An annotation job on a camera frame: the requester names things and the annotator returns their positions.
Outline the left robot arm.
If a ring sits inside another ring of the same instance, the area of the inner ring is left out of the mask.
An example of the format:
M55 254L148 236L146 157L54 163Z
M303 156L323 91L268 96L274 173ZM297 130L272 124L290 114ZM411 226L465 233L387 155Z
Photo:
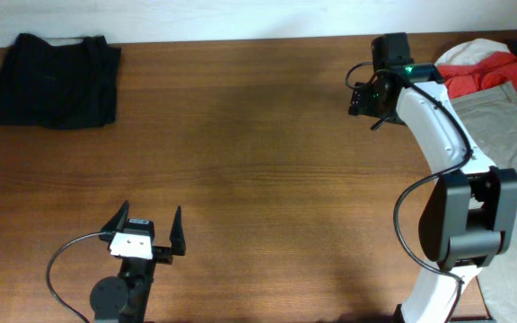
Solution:
M154 223L128 216L124 202L101 228L100 240L108 252L121 261L118 273L93 286L90 305L95 323L143 322L155 268L170 265L173 248L154 246Z

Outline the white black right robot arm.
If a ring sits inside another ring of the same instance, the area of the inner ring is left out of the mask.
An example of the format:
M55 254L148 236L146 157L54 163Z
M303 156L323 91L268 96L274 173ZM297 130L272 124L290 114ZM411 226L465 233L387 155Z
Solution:
M484 155L449 102L439 67L417 63L407 34L372 41L373 74L347 83L348 112L412 131L431 173L406 188L393 207L394 232L420 267L412 293L393 315L360 316L360 322L449 322L467 284L508 250L517 212L517 172L500 169ZM418 224L421 260L405 242L399 210L416 188L434 182Z

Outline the black shorts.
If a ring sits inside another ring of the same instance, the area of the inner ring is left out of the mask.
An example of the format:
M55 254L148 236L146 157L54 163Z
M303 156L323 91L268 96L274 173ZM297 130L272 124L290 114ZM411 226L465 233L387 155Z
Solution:
M76 130L114 123L121 56L103 36L53 46L19 34L0 67L0 126Z

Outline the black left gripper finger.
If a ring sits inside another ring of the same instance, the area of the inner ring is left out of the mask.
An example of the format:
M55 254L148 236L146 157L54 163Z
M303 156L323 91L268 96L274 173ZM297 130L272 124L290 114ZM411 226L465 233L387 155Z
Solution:
M171 252L174 256L186 255L186 241L182 228L181 206L177 207L170 233Z
M99 239L111 242L117 232L122 232L127 222L129 202L125 201L118 211L102 226Z

